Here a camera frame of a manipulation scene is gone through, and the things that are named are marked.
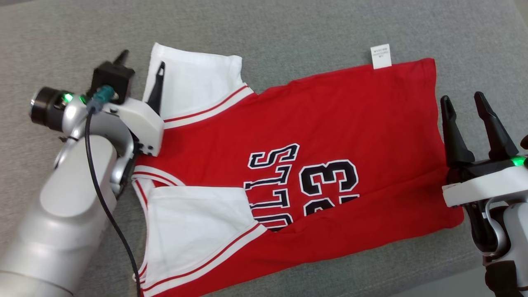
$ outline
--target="gray couch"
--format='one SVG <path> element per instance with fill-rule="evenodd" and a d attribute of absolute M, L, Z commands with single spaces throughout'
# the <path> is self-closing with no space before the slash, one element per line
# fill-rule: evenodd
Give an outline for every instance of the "gray couch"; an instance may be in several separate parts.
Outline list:
<path fill-rule="evenodd" d="M 436 59 L 437 97 L 452 98 L 477 158 L 488 150 L 474 109 L 477 90 L 515 143 L 528 133 L 528 31 L 511 0 L 34 0 L 0 6 L 0 253 L 62 145 L 58 133 L 27 117 L 33 93 L 41 86 L 86 90 L 92 68 L 128 48 L 127 64 L 136 70 L 132 95 L 139 98 L 154 42 L 240 55 L 242 78 L 256 92 L 370 63 L 369 47 L 389 43 L 393 63 Z M 145 224 L 131 188 L 115 216 L 140 262 Z M 211 295 L 387 296 L 479 262 L 465 222 Z M 77 296 L 132 296 L 130 276 L 121 242 L 108 230 Z"/>

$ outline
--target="green led light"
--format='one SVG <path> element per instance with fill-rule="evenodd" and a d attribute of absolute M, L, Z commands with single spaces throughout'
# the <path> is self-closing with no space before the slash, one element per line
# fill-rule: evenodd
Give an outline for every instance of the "green led light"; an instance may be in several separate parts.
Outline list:
<path fill-rule="evenodd" d="M 73 100 L 73 95 L 69 94 L 69 93 L 66 93 L 66 94 L 62 95 L 62 99 L 64 99 L 64 101 L 69 103 L 71 100 Z"/>
<path fill-rule="evenodd" d="M 521 166 L 524 164 L 524 160 L 526 160 L 526 157 L 524 156 L 515 156 L 512 159 L 512 162 L 515 166 Z"/>

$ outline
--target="red and white trim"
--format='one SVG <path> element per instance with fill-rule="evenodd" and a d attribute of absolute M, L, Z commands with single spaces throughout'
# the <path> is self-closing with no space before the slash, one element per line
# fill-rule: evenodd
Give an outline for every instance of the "red and white trim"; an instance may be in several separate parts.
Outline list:
<path fill-rule="evenodd" d="M 174 175 L 150 166 L 138 165 L 134 167 L 132 179 L 150 179 L 159 181 L 166 185 L 185 185 Z"/>
<path fill-rule="evenodd" d="M 189 114 L 180 115 L 177 118 L 164 120 L 165 129 L 185 126 L 215 116 L 252 94 L 254 94 L 253 90 L 243 83 L 236 88 L 235 92 L 225 96 L 211 106 L 207 106 L 198 112 L 194 111 Z"/>
<path fill-rule="evenodd" d="M 141 204 L 141 208 L 143 209 L 143 214 L 145 215 L 145 223 L 147 225 L 147 240 L 145 242 L 148 242 L 148 199 L 147 199 L 147 193 L 154 188 L 154 185 L 151 180 L 148 179 L 136 179 L 132 182 L 132 187 L 136 191 L 136 195 L 139 198 L 139 203 Z M 148 244 L 145 245 L 145 255 L 148 255 Z M 140 281 L 145 281 L 145 272 L 147 271 L 147 257 L 143 257 L 143 263 L 141 264 L 141 267 L 139 268 L 139 279 Z M 132 275 L 132 280 L 134 282 L 136 281 L 136 275 Z"/>
<path fill-rule="evenodd" d="M 151 280 L 149 282 L 145 282 L 142 285 L 144 297 L 151 297 L 166 290 L 198 279 L 199 277 L 213 270 L 215 267 L 240 250 L 243 246 L 258 238 L 266 231 L 266 227 L 255 221 L 253 224 L 243 230 L 241 234 L 239 233 L 239 235 L 234 237 L 232 240 L 229 240 L 228 244 L 220 247 L 215 253 L 211 254 L 208 258 L 204 259 L 193 267 L 179 271 L 178 274 L 162 280 Z"/>

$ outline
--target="white label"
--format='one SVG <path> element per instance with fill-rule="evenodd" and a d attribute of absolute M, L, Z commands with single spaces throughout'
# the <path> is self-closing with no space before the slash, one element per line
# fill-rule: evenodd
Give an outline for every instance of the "white label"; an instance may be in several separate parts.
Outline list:
<path fill-rule="evenodd" d="M 374 69 L 392 66 L 391 48 L 388 43 L 371 47 L 370 54 L 372 54 L 372 65 Z"/>

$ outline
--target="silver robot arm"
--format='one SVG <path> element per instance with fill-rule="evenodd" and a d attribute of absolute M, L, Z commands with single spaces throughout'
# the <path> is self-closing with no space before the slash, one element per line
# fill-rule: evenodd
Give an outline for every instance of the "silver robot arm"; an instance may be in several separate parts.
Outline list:
<path fill-rule="evenodd" d="M 90 135 L 94 167 L 108 208 L 116 150 Z M 93 187 L 84 141 L 76 142 L 23 217 L 0 259 L 1 296 L 73 296 L 108 225 Z"/>
<path fill-rule="evenodd" d="M 442 127 L 449 166 L 444 200 L 466 210 L 472 237 L 483 256 L 486 284 L 497 297 L 528 296 L 528 159 L 518 150 L 481 92 L 475 93 L 479 117 L 490 145 L 489 160 L 475 161 L 444 96 Z M 528 136 L 521 142 L 528 149 Z"/>
<path fill-rule="evenodd" d="M 85 137 L 90 137 L 93 169 L 110 213 L 135 156 L 158 155 L 164 63 L 145 103 L 128 97 L 134 71 L 122 66 L 127 53 L 96 68 L 88 95 L 45 87 L 32 99 L 32 121 L 68 137 L 63 138 L 51 177 L 30 203 L 0 258 L 0 296 L 66 297 L 77 290 L 109 223 L 90 174 Z M 94 102 L 101 89 L 111 91 L 108 100 Z M 100 112 L 91 115 L 90 135 L 85 135 L 86 104 L 92 103 Z"/>

